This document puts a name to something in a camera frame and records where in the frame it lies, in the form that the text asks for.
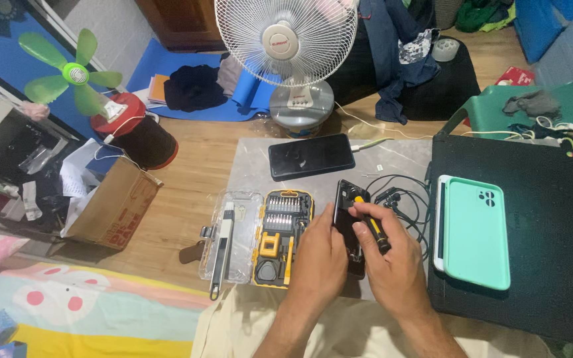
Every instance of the white phone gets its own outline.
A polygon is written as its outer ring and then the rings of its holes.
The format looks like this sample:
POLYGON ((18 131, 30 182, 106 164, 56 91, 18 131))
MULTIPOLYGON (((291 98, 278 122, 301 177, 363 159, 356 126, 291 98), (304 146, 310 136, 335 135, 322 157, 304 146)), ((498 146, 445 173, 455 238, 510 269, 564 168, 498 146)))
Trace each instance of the white phone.
POLYGON ((437 179, 437 202, 435 204, 435 237, 432 249, 432 263, 435 268, 439 271, 444 271, 444 251, 443 251, 443 239, 444 239, 444 223, 443 223, 443 207, 445 203, 445 193, 442 190, 446 186, 446 182, 450 180, 452 176, 441 175, 437 179))

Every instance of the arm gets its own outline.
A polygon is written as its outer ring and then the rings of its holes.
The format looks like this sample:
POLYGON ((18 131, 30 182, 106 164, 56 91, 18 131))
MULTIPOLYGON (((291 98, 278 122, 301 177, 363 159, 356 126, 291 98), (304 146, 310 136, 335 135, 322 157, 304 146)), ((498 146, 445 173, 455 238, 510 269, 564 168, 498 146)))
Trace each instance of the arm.
POLYGON ((254 357, 304 356, 322 311, 338 297, 346 281, 348 257, 344 238, 332 221, 329 203, 300 238, 286 298, 254 357))
POLYGON ((356 222, 353 230, 366 258, 366 273, 375 299, 401 326, 421 358, 464 358, 466 353, 443 326, 430 305, 421 262, 421 245, 412 238, 390 209, 375 204, 355 203, 350 213, 369 214, 381 220, 391 249, 379 253, 366 224, 356 222))

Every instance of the colorful blanket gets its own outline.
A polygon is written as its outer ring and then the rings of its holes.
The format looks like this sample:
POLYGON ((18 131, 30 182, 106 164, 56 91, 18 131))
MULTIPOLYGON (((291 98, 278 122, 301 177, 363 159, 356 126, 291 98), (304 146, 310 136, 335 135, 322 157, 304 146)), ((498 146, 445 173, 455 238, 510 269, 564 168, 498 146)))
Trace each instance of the colorful blanket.
POLYGON ((0 310, 28 357, 189 357, 205 292, 78 266, 0 273, 0 310))

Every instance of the green fan blade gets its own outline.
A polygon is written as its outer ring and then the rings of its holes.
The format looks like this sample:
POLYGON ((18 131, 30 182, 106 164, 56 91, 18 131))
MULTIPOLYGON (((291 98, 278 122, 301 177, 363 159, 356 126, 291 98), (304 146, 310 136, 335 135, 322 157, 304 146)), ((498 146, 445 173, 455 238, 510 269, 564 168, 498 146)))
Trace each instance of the green fan blade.
POLYGON ((21 34, 19 45, 39 61, 43 61, 58 69, 63 69, 63 66, 68 63, 54 45, 36 32, 24 32, 21 34))
POLYGON ((98 96, 99 94, 88 84, 75 86, 76 108, 83 115, 93 116, 105 111, 100 105, 98 96))
POLYGON ((37 78, 28 82, 24 93, 35 103, 48 104, 68 89, 68 81, 62 75, 37 78))
POLYGON ((114 88, 121 84, 123 80, 123 75, 121 72, 115 71, 101 71, 101 72, 90 72, 90 81, 93 84, 100 86, 114 88))
POLYGON ((97 45, 99 44, 96 41, 96 36, 90 30, 81 30, 79 32, 79 41, 76 43, 76 63, 82 66, 90 63, 97 45))

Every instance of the small green fan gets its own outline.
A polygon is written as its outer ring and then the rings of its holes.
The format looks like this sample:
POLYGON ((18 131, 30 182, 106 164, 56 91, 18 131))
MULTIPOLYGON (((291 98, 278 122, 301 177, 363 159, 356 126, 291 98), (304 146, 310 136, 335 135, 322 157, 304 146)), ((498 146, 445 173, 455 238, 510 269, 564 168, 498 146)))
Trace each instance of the small green fan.
POLYGON ((60 75, 40 77, 26 84, 24 92, 31 101, 48 104, 57 99, 72 84, 75 86, 76 108, 82 114, 93 116, 106 113, 100 101, 102 95, 87 82, 104 87, 116 87, 123 80, 123 75, 114 71, 90 73, 85 68, 98 45, 96 37, 90 30, 82 29, 79 32, 76 62, 68 62, 54 45, 36 32, 21 34, 19 45, 36 59, 61 71, 60 75))

